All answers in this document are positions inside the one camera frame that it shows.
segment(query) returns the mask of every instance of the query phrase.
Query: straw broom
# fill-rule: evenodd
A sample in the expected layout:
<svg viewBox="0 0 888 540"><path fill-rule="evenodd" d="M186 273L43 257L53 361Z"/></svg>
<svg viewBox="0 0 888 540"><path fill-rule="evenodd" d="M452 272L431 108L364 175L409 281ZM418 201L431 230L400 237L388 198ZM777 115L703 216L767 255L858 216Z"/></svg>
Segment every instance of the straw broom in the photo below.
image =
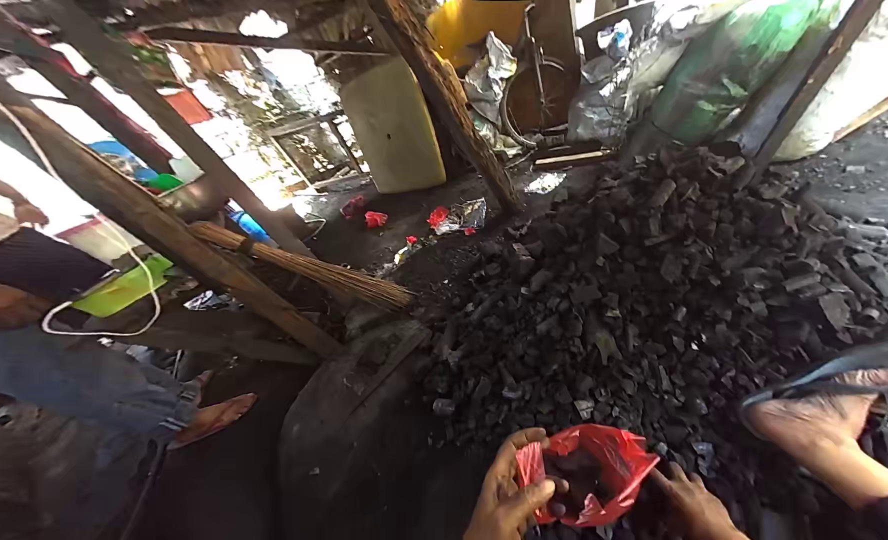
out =
<svg viewBox="0 0 888 540"><path fill-rule="evenodd" d="M198 221L190 225L190 231L201 240L229 250L236 250L246 237L213 223ZM280 266L318 284L344 291L379 308L398 310L411 302L412 292L397 283L367 276L337 264L330 264L303 254L274 249L255 242L250 253L262 261Z"/></svg>

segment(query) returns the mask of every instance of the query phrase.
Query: yellow container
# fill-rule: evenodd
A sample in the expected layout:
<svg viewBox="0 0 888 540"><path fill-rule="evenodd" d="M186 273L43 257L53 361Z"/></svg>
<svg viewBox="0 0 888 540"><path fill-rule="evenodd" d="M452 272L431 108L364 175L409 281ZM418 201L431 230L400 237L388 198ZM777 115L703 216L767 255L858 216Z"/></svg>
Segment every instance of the yellow container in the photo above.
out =
<svg viewBox="0 0 888 540"><path fill-rule="evenodd" d="M342 84L340 103L380 193L425 190L447 180L424 94L402 57Z"/></svg>

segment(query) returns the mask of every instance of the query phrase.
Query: charcoal pile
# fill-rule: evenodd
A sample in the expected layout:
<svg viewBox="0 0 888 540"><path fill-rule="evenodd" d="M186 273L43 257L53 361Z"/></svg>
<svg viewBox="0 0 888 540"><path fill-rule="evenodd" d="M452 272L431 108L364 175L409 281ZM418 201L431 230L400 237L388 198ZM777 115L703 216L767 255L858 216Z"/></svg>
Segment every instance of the charcoal pile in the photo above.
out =
<svg viewBox="0 0 888 540"><path fill-rule="evenodd" d="M745 527L762 503L813 510L736 406L888 338L888 224L837 219L787 178L736 192L734 169L703 149L605 166L482 242L424 380L442 443L594 422L702 472Z"/></svg>

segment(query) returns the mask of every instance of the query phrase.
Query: red plastic bag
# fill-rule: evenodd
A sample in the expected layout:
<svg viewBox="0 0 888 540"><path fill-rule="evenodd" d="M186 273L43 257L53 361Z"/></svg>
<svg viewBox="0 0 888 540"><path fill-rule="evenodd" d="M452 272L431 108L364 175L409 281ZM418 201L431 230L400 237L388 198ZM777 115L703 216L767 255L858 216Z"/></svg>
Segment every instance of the red plastic bag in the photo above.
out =
<svg viewBox="0 0 888 540"><path fill-rule="evenodd" d="M441 222L444 221L444 218L447 217L447 215L449 215L450 213L451 211L446 207L438 206L427 217L427 223L430 224L430 227L432 229L438 227L438 225L440 225Z"/></svg>
<svg viewBox="0 0 888 540"><path fill-rule="evenodd" d="M634 505L641 482L660 458L644 451L644 437L640 435L617 427L582 423L550 437L547 449L542 450L541 443L533 442L517 450L518 484L524 487L544 480L544 452L567 456L578 447L597 457L600 481L618 495L610 500L598 500L593 493L589 494L577 519L564 517L561 522L575 527L612 523ZM536 517L539 524L557 521L546 508L537 510Z"/></svg>
<svg viewBox="0 0 888 540"><path fill-rule="evenodd" d="M358 214L358 210L365 207L365 196L357 195L353 199L348 202L344 202L344 205L340 207L340 214L344 216L344 219L351 219L355 215Z"/></svg>
<svg viewBox="0 0 888 540"><path fill-rule="evenodd" d="M375 227L382 227L385 223L388 223L388 215L380 212L366 212L364 214L364 221L367 222L368 229L374 229Z"/></svg>

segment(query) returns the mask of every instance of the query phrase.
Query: human foot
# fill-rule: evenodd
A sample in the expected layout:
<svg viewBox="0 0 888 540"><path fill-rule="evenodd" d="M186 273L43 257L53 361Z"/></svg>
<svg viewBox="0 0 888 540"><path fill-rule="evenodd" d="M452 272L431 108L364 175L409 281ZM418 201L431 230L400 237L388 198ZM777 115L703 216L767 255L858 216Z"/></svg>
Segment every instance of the human foot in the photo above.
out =
<svg viewBox="0 0 888 540"><path fill-rule="evenodd" d="M199 409L190 424L177 432L167 449L177 450L220 432L250 411L257 399L257 394L243 394Z"/></svg>
<svg viewBox="0 0 888 540"><path fill-rule="evenodd" d="M834 377L836 383L858 387L888 386L888 368L855 370ZM801 399L771 399L751 405L747 418L759 434L800 458L816 446L853 444L864 430L880 394L817 394Z"/></svg>

